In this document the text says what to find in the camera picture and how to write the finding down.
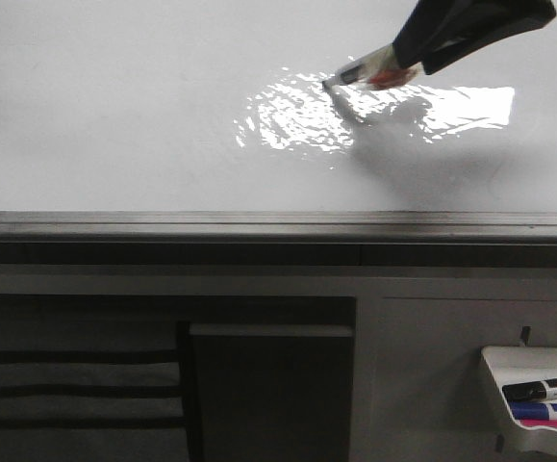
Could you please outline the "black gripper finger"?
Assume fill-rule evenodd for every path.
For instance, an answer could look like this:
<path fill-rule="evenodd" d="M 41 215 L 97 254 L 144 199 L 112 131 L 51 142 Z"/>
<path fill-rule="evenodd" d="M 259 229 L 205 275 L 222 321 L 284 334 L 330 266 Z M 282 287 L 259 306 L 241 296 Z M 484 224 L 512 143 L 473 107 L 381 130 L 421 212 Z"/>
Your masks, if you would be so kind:
<path fill-rule="evenodd" d="M 421 65 L 432 75 L 495 42 L 542 29 L 556 15 L 552 1 L 473 1 L 450 21 Z"/>
<path fill-rule="evenodd" d="M 452 19 L 473 1 L 419 1 L 392 45 L 399 64 L 407 67 L 421 63 L 448 29 Z"/>

